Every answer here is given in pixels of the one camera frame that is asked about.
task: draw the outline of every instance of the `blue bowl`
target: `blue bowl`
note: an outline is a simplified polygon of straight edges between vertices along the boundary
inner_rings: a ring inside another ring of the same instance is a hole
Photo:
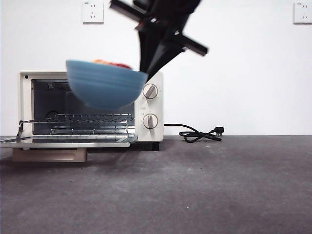
[[[118,110],[133,103],[147,80],[144,72],[113,65],[67,60],[73,93],[90,107]]]

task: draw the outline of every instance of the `gray floor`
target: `gray floor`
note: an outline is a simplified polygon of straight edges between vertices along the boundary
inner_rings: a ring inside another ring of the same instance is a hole
[[[2,154],[1,234],[311,234],[312,136],[167,137],[86,163]]]

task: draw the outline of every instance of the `white wall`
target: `white wall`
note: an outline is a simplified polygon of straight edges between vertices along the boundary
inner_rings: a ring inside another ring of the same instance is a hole
[[[135,22],[105,9],[104,25],[83,25],[81,2],[1,1],[2,135],[17,131],[20,70],[94,58],[138,68]],[[292,21],[292,0],[203,0],[185,34],[210,53],[187,51],[162,69],[165,122],[221,125],[228,135],[312,134],[312,25]]]

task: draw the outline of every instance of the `oven control panel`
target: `oven control panel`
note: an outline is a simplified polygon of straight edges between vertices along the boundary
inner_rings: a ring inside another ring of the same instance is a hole
[[[136,100],[135,118],[138,141],[163,140],[163,74],[161,72],[146,83]]]

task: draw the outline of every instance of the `oven foot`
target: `oven foot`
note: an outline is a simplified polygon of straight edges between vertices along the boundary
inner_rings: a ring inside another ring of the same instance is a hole
[[[152,150],[159,151],[159,145],[160,145],[160,142],[158,141],[152,142]]]

